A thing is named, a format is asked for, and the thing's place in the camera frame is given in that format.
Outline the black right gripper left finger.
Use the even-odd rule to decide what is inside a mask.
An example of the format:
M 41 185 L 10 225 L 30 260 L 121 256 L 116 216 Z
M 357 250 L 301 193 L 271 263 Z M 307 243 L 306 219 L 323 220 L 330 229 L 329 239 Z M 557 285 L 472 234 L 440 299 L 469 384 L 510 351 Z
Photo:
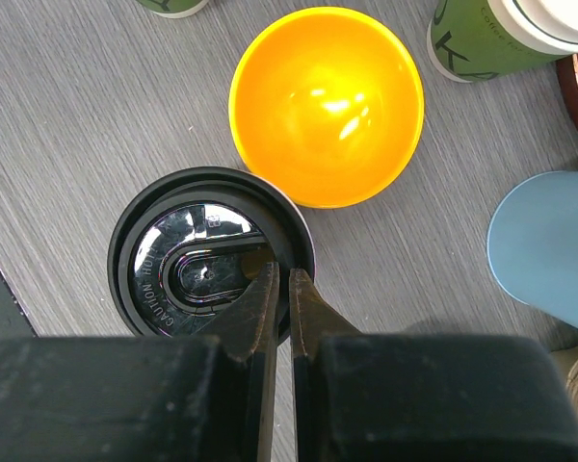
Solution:
M 0 343 L 0 461 L 266 461 L 279 269 L 189 336 Z

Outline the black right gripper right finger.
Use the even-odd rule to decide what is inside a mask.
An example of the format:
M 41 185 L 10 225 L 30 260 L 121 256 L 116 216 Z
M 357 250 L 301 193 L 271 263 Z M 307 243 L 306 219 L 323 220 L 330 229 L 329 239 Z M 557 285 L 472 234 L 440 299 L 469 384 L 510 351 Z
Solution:
M 554 361 L 523 337 L 365 334 L 292 271 L 301 461 L 578 461 Z

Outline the black plastic coffee lid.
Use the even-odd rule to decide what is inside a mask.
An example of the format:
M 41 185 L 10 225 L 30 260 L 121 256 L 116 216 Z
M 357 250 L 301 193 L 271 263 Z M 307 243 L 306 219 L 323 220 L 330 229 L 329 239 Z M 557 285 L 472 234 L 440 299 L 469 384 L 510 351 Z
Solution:
M 136 335 L 199 331 L 268 262 L 280 267 L 278 338 L 289 333 L 292 269 L 313 275 L 306 220 L 272 183 L 228 167 L 192 167 L 143 189 L 110 240 L 107 272 L 118 313 Z

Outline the stack of green paper cups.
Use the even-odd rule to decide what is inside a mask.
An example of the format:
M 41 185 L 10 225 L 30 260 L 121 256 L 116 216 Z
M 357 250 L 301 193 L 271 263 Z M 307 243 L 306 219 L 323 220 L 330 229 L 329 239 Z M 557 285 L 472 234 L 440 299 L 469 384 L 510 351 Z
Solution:
M 427 50 L 446 78 L 484 82 L 578 54 L 578 1 L 440 1 Z

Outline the light blue cup holder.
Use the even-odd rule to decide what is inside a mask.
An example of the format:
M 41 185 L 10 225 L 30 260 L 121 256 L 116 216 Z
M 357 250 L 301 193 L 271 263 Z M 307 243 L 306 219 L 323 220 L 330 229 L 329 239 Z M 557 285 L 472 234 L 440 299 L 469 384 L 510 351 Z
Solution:
M 492 215 L 486 254 L 508 295 L 578 328 L 578 171 L 514 187 Z

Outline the orange bowl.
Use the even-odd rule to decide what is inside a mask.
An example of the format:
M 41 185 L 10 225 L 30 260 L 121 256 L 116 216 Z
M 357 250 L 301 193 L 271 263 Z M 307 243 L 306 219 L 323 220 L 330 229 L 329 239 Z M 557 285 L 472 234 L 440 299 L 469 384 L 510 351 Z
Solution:
M 228 119 L 248 169 L 309 208 L 348 207 L 391 185 L 421 137 L 425 96 L 404 44 L 341 7 L 289 13 L 236 66 Z

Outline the green paper cup open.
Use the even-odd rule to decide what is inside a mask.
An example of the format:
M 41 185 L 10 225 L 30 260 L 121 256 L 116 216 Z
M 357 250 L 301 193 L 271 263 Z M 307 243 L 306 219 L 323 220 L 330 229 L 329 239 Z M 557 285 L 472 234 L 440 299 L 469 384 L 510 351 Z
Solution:
M 164 18 L 179 19 L 198 13 L 208 0 L 138 0 L 138 3 Z

